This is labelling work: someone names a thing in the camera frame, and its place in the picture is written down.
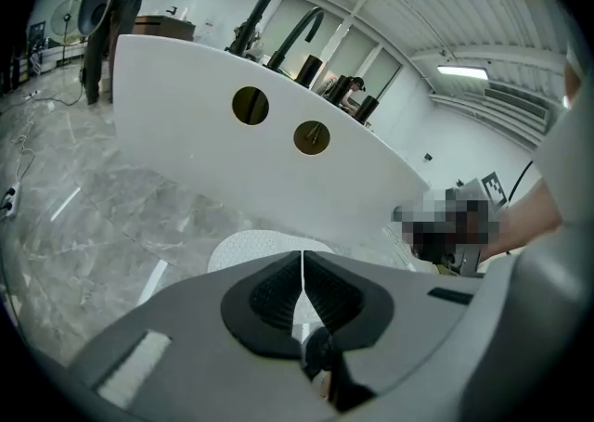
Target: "ceiling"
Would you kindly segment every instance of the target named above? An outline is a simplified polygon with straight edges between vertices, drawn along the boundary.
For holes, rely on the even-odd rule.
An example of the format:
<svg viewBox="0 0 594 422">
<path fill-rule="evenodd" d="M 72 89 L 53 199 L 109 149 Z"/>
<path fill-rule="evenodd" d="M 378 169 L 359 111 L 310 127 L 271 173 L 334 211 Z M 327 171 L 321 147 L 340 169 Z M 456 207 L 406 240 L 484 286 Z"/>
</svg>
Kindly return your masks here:
<svg viewBox="0 0 594 422">
<path fill-rule="evenodd" d="M 559 114 L 567 33 L 564 13 L 553 0 L 327 1 L 398 49 L 426 78 L 437 105 L 503 129 L 529 148 L 537 145 Z M 436 67 L 447 63 L 484 67 L 490 82 L 440 74 Z M 499 95 L 498 102 L 485 98 L 486 88 L 506 95 Z M 507 126 L 517 113 L 506 111 L 510 104 L 501 103 L 506 96 L 548 111 L 551 119 L 544 129 L 542 124 L 536 127 L 537 134 L 522 132 L 526 126 L 535 128 L 526 120 L 520 130 L 515 122 Z M 494 116 L 490 108 L 495 106 L 508 118 Z"/>
</svg>

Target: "white curved counter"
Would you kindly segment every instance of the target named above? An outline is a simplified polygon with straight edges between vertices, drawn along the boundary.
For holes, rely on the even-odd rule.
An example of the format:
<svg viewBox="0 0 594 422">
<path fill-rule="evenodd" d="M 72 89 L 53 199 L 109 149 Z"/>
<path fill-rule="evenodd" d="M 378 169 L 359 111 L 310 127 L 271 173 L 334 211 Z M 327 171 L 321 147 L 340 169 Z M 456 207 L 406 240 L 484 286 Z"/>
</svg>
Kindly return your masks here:
<svg viewBox="0 0 594 422">
<path fill-rule="evenodd" d="M 329 102 L 247 59 L 189 42 L 121 36 L 114 115 L 124 153 L 208 198 L 311 237 L 358 244 L 392 210 L 429 187 L 377 136 Z M 232 101 L 262 90 L 265 120 L 247 125 Z M 320 121 L 328 147 L 305 155 L 293 142 Z"/>
</svg>

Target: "marble floor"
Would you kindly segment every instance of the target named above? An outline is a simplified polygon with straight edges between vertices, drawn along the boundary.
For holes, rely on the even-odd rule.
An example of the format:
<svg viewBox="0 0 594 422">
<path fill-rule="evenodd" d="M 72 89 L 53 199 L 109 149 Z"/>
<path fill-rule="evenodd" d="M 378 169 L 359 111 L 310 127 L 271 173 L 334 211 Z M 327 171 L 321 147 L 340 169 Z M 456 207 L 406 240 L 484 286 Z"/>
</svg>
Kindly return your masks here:
<svg viewBox="0 0 594 422">
<path fill-rule="evenodd" d="M 206 273 L 217 245 L 238 231 L 294 234 L 132 163 L 118 149 L 105 97 L 91 108 L 84 96 L 71 107 L 21 103 L 34 91 L 35 99 L 74 101 L 78 71 L 51 71 L 0 100 L 0 190 L 25 173 L 17 214 L 0 223 L 2 297 L 12 300 L 26 340 L 61 364 L 137 305 L 158 262 L 167 266 L 156 291 Z M 19 137 L 29 127 L 17 176 Z M 325 244 L 396 268 L 410 257 L 397 237 L 355 249 Z"/>
</svg>

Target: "standing fan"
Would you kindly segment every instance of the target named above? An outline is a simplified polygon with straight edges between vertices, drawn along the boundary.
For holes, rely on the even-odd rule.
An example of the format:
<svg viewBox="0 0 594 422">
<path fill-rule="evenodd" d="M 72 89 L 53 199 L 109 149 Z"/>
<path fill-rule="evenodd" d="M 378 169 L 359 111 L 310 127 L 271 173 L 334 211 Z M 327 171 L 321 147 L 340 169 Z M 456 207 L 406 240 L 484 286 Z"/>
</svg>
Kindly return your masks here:
<svg viewBox="0 0 594 422">
<path fill-rule="evenodd" d="M 66 0 L 58 5 L 52 15 L 52 31 L 62 37 L 62 63 L 66 54 L 66 36 L 76 30 L 80 5 L 78 0 Z"/>
</svg>

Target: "black faucet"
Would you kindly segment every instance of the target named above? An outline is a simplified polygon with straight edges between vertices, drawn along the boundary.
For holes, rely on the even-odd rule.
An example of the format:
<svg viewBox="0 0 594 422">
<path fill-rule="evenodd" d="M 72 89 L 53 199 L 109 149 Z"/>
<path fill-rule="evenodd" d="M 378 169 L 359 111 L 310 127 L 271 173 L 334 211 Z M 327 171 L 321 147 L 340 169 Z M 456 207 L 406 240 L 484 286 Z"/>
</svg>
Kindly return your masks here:
<svg viewBox="0 0 594 422">
<path fill-rule="evenodd" d="M 243 57 L 243 53 L 245 53 L 245 48 L 248 45 L 248 42 L 252 38 L 253 31 L 256 29 L 256 25 L 258 21 L 262 19 L 262 14 L 264 10 L 268 7 L 270 0 L 258 0 L 258 3 L 253 8 L 250 17 L 243 25 L 241 33 L 239 37 L 233 42 L 231 47 L 229 48 L 229 52 L 236 56 Z"/>
<path fill-rule="evenodd" d="M 311 31 L 305 37 L 305 41 L 307 43 L 311 43 L 311 41 L 314 39 L 314 36 L 316 36 L 319 25 L 322 24 L 322 20 L 324 19 L 324 10 L 320 6 L 316 6 L 305 13 L 305 16 L 301 18 L 301 21 L 297 23 L 297 26 L 295 26 L 293 31 L 289 33 L 289 36 L 287 36 L 287 39 L 285 39 L 278 51 L 272 55 L 268 61 L 268 64 L 266 64 L 267 68 L 270 70 L 278 70 L 278 68 L 280 68 L 282 61 L 285 60 L 285 56 L 291 49 L 291 46 L 293 46 L 293 43 L 297 41 L 297 38 L 299 38 L 299 35 L 303 32 L 303 30 L 307 28 L 307 25 L 312 22 L 312 19 L 316 19 L 316 22 L 314 23 L 314 26 L 312 26 Z"/>
</svg>

